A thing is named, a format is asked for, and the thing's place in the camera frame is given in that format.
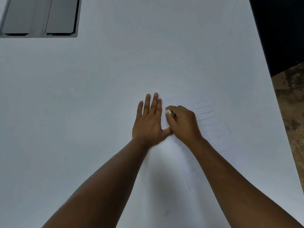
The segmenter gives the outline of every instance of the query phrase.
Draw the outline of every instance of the white eraser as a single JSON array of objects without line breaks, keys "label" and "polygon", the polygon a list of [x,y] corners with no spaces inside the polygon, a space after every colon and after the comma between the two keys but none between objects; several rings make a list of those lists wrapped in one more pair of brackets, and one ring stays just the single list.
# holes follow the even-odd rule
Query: white eraser
[{"label": "white eraser", "polygon": [[167,110],[165,111],[165,114],[166,114],[166,113],[172,114],[171,110],[169,110],[169,109],[167,109]]}]

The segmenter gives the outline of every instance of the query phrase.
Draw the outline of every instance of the white paper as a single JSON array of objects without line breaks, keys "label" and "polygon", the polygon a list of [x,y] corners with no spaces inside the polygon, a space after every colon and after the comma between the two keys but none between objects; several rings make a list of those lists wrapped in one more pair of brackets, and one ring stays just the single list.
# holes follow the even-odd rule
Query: white paper
[{"label": "white paper", "polygon": [[[168,128],[168,122],[165,117],[165,108],[167,106],[184,106],[193,111],[203,137],[219,152],[230,164],[235,166],[235,140],[229,129],[229,126],[223,122],[214,111],[211,101],[203,93],[189,92],[182,96],[173,96],[163,99],[162,128]],[[169,136],[172,150],[178,161],[178,166],[184,176],[186,184],[191,190],[196,184],[206,182],[207,179],[200,167],[198,161],[188,149],[174,135]]]}]

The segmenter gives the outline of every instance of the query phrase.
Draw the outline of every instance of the black object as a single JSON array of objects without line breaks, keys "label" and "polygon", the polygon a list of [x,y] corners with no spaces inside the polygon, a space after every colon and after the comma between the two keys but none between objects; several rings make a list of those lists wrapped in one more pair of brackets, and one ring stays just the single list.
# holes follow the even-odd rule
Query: black object
[{"label": "black object", "polygon": [[304,61],[304,0],[250,0],[274,76]]}]

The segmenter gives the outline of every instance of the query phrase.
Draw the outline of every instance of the forearm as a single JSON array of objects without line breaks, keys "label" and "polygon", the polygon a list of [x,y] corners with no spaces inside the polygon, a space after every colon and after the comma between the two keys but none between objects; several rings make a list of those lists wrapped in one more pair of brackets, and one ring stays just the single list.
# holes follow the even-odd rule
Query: forearm
[{"label": "forearm", "polygon": [[115,227],[148,150],[141,141],[130,141],[74,192],[45,227]]},{"label": "forearm", "polygon": [[204,139],[190,147],[232,228],[302,227],[269,199]]}]

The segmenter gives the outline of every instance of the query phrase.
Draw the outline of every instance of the floor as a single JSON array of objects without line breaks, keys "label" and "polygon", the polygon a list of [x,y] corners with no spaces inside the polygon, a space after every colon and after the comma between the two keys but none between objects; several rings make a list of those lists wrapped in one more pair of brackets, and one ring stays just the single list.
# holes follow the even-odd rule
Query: floor
[{"label": "floor", "polygon": [[304,192],[304,62],[272,77]]}]

